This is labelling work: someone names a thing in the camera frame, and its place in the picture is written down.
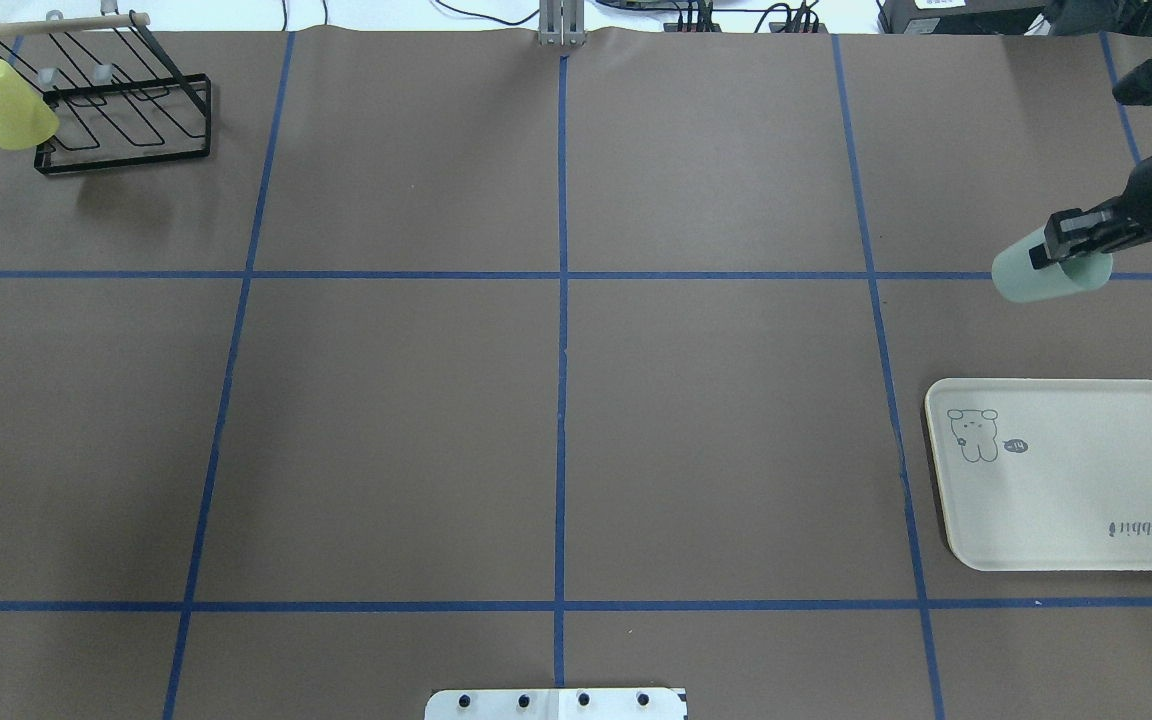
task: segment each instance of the wooden handle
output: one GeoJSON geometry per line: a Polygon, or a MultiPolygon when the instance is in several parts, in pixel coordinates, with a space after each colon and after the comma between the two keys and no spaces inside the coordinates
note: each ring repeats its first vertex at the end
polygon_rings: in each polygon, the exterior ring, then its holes
{"type": "Polygon", "coordinates": [[[76,32],[81,29],[111,29],[115,26],[146,26],[150,24],[147,13],[129,13],[124,15],[101,15],[99,18],[61,18],[38,20],[33,23],[0,23],[0,37],[18,35],[50,35],[54,32],[76,32]]]}

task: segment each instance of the white metal bracket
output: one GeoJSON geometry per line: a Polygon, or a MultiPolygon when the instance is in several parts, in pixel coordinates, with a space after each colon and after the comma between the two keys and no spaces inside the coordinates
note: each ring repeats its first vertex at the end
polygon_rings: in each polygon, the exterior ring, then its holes
{"type": "Polygon", "coordinates": [[[687,691],[672,688],[563,688],[440,691],[425,720],[687,720],[687,691]]]}
{"type": "Polygon", "coordinates": [[[540,45],[585,45],[585,0],[540,0],[540,45]]]}

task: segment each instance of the yellow cup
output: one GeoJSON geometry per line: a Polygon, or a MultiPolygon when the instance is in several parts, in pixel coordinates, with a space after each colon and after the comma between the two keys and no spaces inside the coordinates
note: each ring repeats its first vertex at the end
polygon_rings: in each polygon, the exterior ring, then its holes
{"type": "Polygon", "coordinates": [[[0,60],[0,147],[26,150],[56,135],[60,118],[38,92],[0,60]]]}

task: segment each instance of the sticker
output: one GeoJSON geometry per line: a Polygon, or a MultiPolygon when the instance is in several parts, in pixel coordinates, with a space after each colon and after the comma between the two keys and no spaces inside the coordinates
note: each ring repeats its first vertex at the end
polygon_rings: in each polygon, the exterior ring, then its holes
{"type": "Polygon", "coordinates": [[[941,24],[941,18],[910,20],[905,26],[905,35],[932,35],[937,31],[938,24],[941,24]]]}

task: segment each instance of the cartoon bear drawing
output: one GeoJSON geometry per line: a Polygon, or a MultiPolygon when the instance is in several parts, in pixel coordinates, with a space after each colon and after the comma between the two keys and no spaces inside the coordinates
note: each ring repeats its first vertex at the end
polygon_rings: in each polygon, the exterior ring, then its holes
{"type": "Polygon", "coordinates": [[[998,460],[998,414],[993,410],[950,410],[950,429],[968,462],[998,460]]]}

